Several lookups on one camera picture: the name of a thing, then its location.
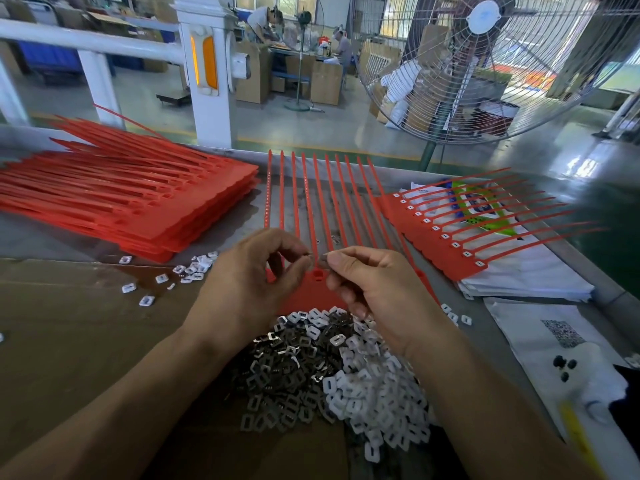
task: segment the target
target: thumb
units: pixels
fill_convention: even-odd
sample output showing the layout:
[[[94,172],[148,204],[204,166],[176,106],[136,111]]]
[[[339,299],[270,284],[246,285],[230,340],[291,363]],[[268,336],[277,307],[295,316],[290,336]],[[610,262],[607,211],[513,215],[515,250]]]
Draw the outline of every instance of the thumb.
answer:
[[[302,256],[293,262],[273,284],[278,299],[288,297],[293,291],[297,290],[305,277],[305,272],[311,266],[311,258]]]
[[[329,267],[350,282],[356,283],[360,288],[371,271],[371,267],[364,264],[358,258],[349,256],[340,251],[331,251],[326,256]]]

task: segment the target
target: stack of red plastic seals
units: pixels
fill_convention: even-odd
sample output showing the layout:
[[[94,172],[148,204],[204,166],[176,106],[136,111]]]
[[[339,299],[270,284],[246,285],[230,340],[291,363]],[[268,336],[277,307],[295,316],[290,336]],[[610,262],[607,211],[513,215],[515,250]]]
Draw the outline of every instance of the stack of red plastic seals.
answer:
[[[0,209],[116,242],[165,262],[256,185],[258,167],[85,120],[56,124],[87,143],[54,141],[0,170]]]

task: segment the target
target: white fan center cap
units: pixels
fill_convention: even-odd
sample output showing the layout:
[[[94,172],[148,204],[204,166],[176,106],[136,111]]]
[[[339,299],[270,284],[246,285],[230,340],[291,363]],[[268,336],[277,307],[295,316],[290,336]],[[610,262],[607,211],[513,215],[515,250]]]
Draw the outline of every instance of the white fan center cap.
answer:
[[[493,0],[478,3],[467,17],[469,30],[476,35],[485,34],[500,20],[500,8]]]

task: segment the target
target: white post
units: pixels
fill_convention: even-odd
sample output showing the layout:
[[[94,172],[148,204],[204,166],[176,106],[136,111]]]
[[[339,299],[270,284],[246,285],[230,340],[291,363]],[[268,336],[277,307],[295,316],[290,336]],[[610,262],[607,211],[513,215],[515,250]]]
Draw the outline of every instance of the white post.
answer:
[[[0,59],[0,111],[4,119],[13,126],[33,126],[20,95],[15,90],[13,78]]]
[[[173,5],[180,22],[180,39],[184,49],[186,72],[191,88],[193,116],[196,123],[198,144],[215,148],[231,148],[236,139],[236,98],[230,90],[230,55],[228,50],[230,36],[236,16],[220,4],[220,0],[176,0]],[[194,67],[194,48],[196,54],[202,47],[202,37],[212,35],[216,59],[218,90],[210,90],[203,83],[205,74],[199,61],[196,81]]]
[[[87,84],[89,84],[93,102],[122,114],[116,93],[113,90],[107,57],[104,54],[98,54],[90,50],[78,50],[78,55],[80,56],[80,62],[82,62],[84,77]],[[98,108],[96,110],[98,111],[98,119],[102,124],[123,130],[126,129],[122,118]]]

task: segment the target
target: yellow floor line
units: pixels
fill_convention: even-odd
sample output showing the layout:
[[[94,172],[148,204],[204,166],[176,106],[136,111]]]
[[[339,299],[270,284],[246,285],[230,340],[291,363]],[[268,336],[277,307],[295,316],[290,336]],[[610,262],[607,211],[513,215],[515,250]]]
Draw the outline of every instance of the yellow floor line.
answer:
[[[29,115],[32,118],[39,118],[42,120],[56,120],[58,119],[54,114],[45,114],[45,113],[41,113],[41,112],[30,112]],[[158,127],[153,127],[153,126],[149,126],[149,129],[152,129],[153,131],[157,131],[159,133],[169,133],[169,134],[179,134],[179,135],[183,135],[183,136],[191,136],[196,138],[196,133],[194,131],[187,131],[187,130],[181,130],[181,129],[166,129],[166,128],[158,128]],[[265,146],[270,146],[272,148],[279,148],[281,146],[288,146],[288,147],[293,147],[293,148],[309,148],[311,150],[318,150],[320,152],[327,152],[327,153],[360,153],[362,152],[362,154],[365,155],[371,155],[374,157],[382,157],[382,158],[391,158],[391,159],[395,159],[395,160],[410,160],[410,161],[418,161],[420,160],[420,156],[402,156],[402,155],[391,155],[389,153],[374,153],[374,152],[368,152],[366,150],[359,150],[357,148],[352,148],[352,149],[347,149],[347,148],[329,148],[327,146],[318,146],[318,145],[313,145],[313,146],[307,146],[306,144],[301,144],[301,143],[293,143],[293,142],[284,142],[284,141],[268,141],[268,140],[263,140],[263,139],[253,139],[253,138],[246,138],[246,137],[238,137],[237,138],[238,141],[244,141],[245,143],[254,143],[254,144],[262,144]]]

